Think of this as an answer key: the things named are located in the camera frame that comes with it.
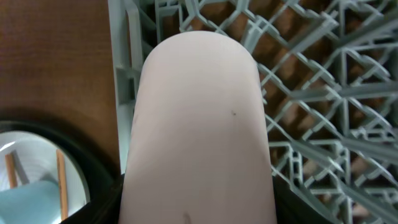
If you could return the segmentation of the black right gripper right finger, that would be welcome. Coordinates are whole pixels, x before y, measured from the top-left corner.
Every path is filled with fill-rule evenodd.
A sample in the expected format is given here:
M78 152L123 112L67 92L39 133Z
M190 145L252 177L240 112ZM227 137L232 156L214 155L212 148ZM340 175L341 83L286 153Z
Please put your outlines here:
M275 209L278 224L332 224L333 222L317 212L298 194L295 185L280 177L272 178Z

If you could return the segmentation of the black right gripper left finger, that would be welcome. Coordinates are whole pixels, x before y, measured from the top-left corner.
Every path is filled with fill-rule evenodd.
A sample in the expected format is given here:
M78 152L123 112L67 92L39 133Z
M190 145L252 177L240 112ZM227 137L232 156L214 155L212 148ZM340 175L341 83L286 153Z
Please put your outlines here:
M60 224L118 224L123 183L124 174L105 193Z

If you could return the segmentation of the wooden chopstick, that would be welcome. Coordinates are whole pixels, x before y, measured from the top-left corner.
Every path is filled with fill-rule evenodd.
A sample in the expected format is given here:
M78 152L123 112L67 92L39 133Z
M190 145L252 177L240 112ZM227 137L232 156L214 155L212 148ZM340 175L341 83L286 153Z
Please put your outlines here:
M65 159L61 150L57 149L57 172L58 172L58 191L60 195L60 213L61 220L68 218L68 195L67 195L67 180L65 171Z
M17 187L17 177L16 177L14 159L12 153L5 155L5 163L6 163L7 177L9 180L9 186L11 189L14 189Z

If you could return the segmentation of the blue plastic cup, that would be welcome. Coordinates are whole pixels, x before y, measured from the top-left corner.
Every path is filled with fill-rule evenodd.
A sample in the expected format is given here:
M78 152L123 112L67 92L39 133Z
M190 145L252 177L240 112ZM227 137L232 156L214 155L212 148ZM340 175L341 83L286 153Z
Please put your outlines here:
M1 192L1 223L60 221L58 185L41 180Z

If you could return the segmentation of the pink plastic cup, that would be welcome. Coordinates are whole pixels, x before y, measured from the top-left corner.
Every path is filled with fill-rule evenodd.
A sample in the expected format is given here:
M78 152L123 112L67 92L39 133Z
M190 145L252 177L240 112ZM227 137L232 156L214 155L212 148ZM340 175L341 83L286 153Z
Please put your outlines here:
M275 223L259 72L237 41L191 31L147 57L120 223Z

